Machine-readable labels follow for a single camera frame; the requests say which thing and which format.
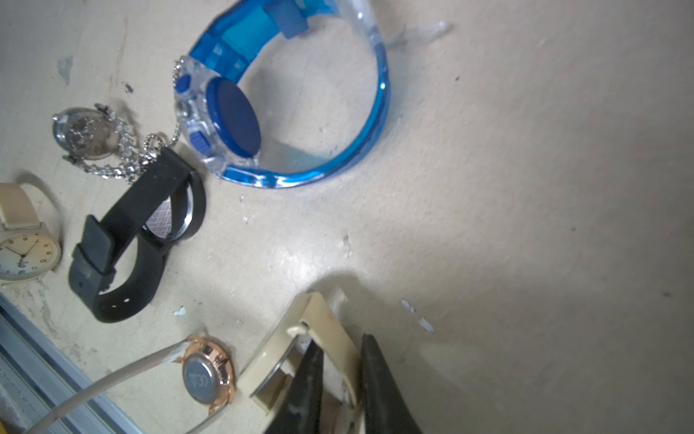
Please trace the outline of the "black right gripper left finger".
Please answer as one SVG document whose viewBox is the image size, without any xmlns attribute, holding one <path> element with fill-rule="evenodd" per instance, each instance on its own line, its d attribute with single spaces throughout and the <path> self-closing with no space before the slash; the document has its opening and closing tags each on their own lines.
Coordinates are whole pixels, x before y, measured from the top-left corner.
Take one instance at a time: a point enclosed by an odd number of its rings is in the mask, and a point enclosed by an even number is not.
<svg viewBox="0 0 694 434">
<path fill-rule="evenodd" d="M 285 400 L 265 434 L 318 434 L 324 393 L 324 352 L 312 341 Z"/>
</svg>

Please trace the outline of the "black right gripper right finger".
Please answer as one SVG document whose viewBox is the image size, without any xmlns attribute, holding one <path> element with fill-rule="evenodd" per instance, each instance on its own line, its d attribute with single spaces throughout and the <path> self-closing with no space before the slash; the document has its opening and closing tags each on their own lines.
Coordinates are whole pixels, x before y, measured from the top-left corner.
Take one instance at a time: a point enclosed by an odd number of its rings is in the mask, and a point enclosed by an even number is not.
<svg viewBox="0 0 694 434">
<path fill-rule="evenodd" d="M 361 384 L 366 433 L 422 434 L 373 335 L 361 339 Z"/>
</svg>

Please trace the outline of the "black leather strap watch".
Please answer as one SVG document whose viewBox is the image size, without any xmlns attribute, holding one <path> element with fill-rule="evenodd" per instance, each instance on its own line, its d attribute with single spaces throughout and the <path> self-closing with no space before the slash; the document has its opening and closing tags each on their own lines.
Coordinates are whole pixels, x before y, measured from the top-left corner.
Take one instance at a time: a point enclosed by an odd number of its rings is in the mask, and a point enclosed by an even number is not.
<svg viewBox="0 0 694 434">
<path fill-rule="evenodd" d="M 166 201 L 173 232 L 159 236 L 146 222 Z M 163 150 L 102 219 L 87 216 L 72 253 L 70 288 L 101 323 L 132 318 L 153 300 L 171 249 L 200 230 L 205 213 L 202 177 Z"/>
</svg>

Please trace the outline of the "beige strap triangular watch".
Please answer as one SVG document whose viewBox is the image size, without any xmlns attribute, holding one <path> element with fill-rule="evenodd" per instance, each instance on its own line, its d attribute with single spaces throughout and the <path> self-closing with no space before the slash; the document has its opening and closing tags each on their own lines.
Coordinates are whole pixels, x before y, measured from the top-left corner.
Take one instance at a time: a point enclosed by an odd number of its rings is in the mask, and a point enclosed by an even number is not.
<svg viewBox="0 0 694 434">
<path fill-rule="evenodd" d="M 267 414 L 266 433 L 357 433 L 361 360 L 319 292 L 294 298 L 241 371 L 238 388 Z"/>
</svg>

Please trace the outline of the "silver chain pocket watch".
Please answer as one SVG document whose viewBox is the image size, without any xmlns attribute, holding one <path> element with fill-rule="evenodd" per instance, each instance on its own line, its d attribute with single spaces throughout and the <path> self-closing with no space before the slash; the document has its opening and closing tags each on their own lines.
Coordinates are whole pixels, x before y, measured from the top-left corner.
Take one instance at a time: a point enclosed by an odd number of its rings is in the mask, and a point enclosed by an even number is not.
<svg viewBox="0 0 694 434">
<path fill-rule="evenodd" d="M 181 127 L 168 139 L 153 133 L 137 137 L 134 125 L 107 105 L 67 108 L 52 116 L 52 135 L 63 159 L 89 175 L 135 182 L 165 148 L 176 145 Z"/>
</svg>

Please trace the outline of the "translucent blue plastic watch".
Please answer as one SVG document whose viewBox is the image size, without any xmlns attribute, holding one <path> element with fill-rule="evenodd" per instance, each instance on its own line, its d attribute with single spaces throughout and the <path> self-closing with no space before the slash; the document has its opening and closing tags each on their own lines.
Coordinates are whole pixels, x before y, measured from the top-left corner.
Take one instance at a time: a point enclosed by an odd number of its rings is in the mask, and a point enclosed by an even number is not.
<svg viewBox="0 0 694 434">
<path fill-rule="evenodd" d="M 312 184 L 356 165 L 390 108 L 386 43 L 367 1 L 238 1 L 180 61 L 177 121 L 228 182 Z"/>
</svg>

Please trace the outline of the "small silver face watch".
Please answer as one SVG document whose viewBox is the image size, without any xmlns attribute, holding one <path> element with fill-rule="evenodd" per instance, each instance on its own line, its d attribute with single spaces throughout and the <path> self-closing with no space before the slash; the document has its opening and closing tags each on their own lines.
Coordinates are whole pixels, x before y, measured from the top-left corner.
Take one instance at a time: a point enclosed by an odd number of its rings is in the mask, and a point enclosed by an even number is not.
<svg viewBox="0 0 694 434">
<path fill-rule="evenodd" d="M 178 363 L 182 366 L 186 391 L 197 403 L 209 407 L 208 417 L 189 430 L 191 433 L 204 432 L 219 417 L 222 409 L 234 401 L 236 387 L 229 353 L 211 338 L 194 335 L 92 383 L 48 412 L 28 431 L 45 433 L 54 423 L 88 401 L 126 380 L 166 363 Z"/>
</svg>

